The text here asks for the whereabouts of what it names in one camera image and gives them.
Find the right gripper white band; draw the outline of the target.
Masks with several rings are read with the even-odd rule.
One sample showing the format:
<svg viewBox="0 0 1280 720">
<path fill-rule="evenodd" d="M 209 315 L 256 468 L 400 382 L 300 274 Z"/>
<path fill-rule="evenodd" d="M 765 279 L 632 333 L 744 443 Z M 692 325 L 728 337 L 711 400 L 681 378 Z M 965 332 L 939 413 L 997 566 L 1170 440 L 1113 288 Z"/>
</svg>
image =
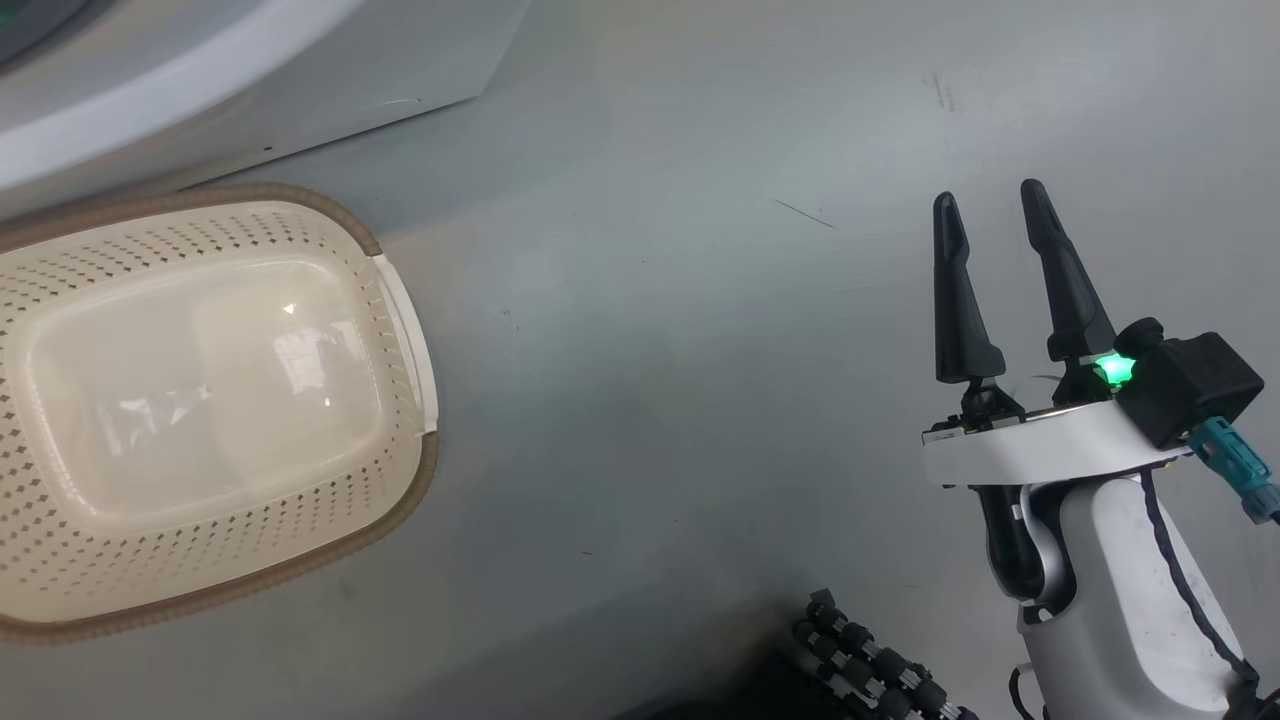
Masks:
<svg viewBox="0 0 1280 720">
<path fill-rule="evenodd" d="M 1107 354 L 1116 333 L 1047 188 L 1024 179 L 1020 199 L 1039 256 L 1052 331 L 1050 360 Z M 961 411 L 922 436 L 927 479 L 942 487 L 1042 486 L 1123 475 L 1190 455 L 1158 448 L 1112 400 L 1025 413 L 993 378 L 1006 372 L 968 272 L 970 245 L 957 201 L 940 193 L 933 218 L 934 377 L 964 386 Z"/>
</svg>

